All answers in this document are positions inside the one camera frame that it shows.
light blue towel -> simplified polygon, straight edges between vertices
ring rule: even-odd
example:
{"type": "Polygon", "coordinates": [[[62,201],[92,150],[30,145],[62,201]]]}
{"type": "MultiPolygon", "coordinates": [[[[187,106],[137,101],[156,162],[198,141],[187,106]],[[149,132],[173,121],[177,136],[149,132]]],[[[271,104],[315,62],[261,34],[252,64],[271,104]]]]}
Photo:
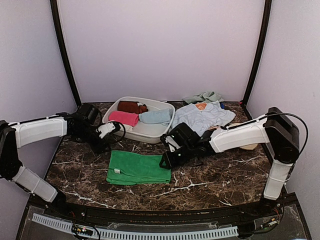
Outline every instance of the light blue towel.
{"type": "Polygon", "coordinates": [[[145,124],[163,124],[168,125],[173,114],[172,108],[159,111],[146,111],[139,114],[139,120],[145,124]]]}

green towel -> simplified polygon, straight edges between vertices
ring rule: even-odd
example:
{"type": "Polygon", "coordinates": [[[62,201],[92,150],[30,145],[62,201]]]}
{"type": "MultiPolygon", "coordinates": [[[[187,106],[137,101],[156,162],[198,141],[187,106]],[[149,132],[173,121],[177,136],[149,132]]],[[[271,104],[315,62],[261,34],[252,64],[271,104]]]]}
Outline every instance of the green towel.
{"type": "Polygon", "coordinates": [[[171,170],[159,167],[161,158],[113,150],[106,180],[116,185],[169,183],[171,170]]]}
{"type": "Polygon", "coordinates": [[[196,96],[187,96],[182,98],[187,104],[195,104],[195,103],[212,103],[215,101],[224,102],[224,99],[221,95],[214,91],[204,91],[196,96]]]}

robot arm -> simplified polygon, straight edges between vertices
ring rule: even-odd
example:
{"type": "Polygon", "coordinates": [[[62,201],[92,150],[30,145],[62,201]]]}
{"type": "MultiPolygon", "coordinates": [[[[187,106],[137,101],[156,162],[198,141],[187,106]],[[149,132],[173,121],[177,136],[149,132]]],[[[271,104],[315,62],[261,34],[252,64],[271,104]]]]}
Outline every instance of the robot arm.
{"type": "Polygon", "coordinates": [[[263,197],[276,200],[288,174],[299,157],[299,130],[278,108],[237,126],[221,127],[199,136],[185,123],[163,135],[161,141],[170,148],[163,154],[160,167],[171,169],[194,157],[205,157],[225,150],[259,143],[270,143],[274,160],[263,197]]]}
{"type": "Polygon", "coordinates": [[[0,121],[1,177],[52,203],[58,190],[24,166],[19,160],[17,149],[44,139],[71,135],[89,143],[97,154],[108,152],[111,149],[105,136],[119,131],[120,125],[117,122],[107,122],[94,126],[98,113],[98,109],[85,103],[72,114],[57,113],[25,122],[0,121]]]}

brown cloth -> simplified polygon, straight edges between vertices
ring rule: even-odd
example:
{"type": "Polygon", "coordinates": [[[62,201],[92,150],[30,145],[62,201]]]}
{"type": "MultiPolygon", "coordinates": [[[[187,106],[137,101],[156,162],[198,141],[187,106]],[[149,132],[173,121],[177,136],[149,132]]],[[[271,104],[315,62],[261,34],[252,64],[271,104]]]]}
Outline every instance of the brown cloth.
{"type": "Polygon", "coordinates": [[[138,105],[138,101],[119,101],[118,111],[132,113],[132,114],[142,114],[148,112],[147,106],[138,105]]]}

lavender wall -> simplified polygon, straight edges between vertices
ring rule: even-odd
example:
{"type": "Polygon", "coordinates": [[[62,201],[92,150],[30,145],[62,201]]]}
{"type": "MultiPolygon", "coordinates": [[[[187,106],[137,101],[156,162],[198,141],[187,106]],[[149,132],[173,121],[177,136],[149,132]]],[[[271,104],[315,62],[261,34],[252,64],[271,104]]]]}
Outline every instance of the lavender wall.
{"type": "MultiPolygon", "coordinates": [[[[320,236],[320,2],[274,1],[265,48],[248,109],[254,117],[269,107],[303,118],[308,145],[288,182],[296,192],[314,239],[320,236]]],[[[304,141],[305,130],[297,122],[304,141]]]]}
{"type": "MultiPolygon", "coordinates": [[[[23,121],[76,109],[61,60],[50,1],[0,0],[0,120],[23,121]]],[[[20,160],[44,176],[59,139],[19,150],[20,160]]],[[[0,180],[0,238],[13,240],[28,195],[0,180]]]]}
{"type": "Polygon", "coordinates": [[[81,99],[181,100],[217,91],[240,101],[264,0],[60,0],[81,99]]]}

